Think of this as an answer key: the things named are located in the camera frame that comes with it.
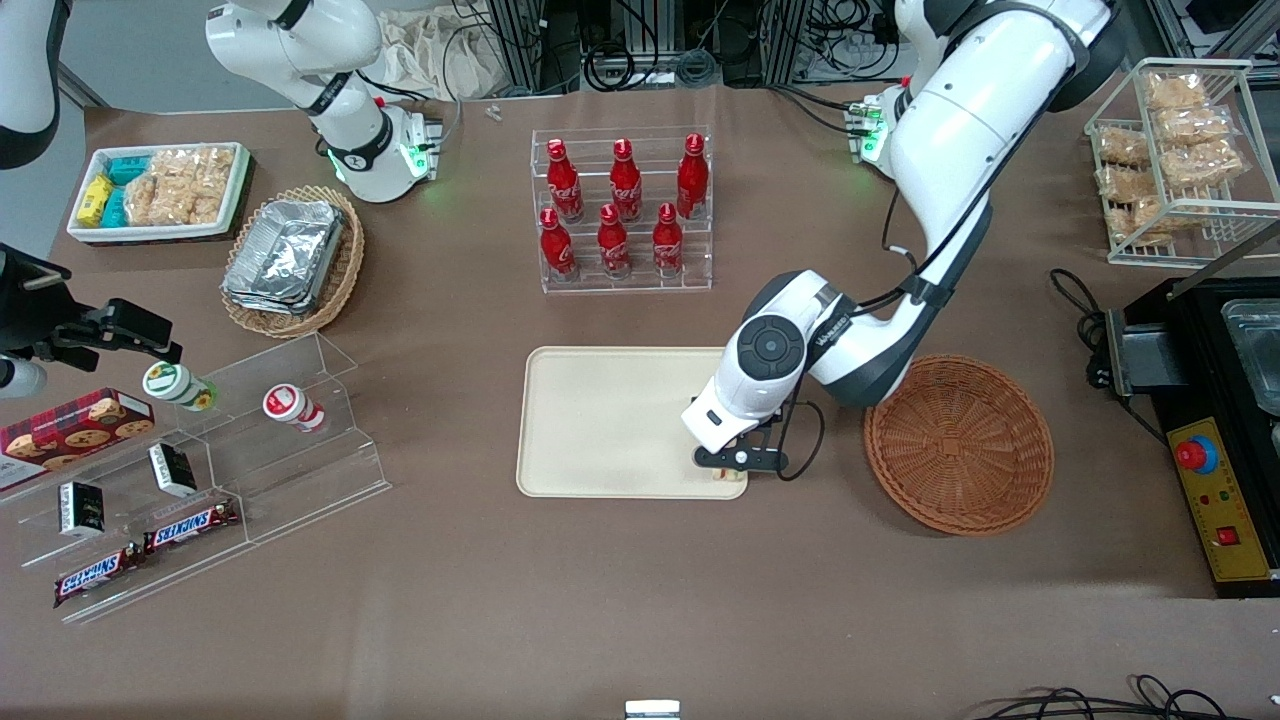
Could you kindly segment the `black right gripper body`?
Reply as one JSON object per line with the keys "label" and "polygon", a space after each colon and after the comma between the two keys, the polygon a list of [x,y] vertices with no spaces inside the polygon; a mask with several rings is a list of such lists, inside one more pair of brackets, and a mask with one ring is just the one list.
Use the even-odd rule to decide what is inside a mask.
{"label": "black right gripper body", "polygon": [[32,359],[58,327],[73,320],[70,272],[6,243],[1,246],[1,350]]}

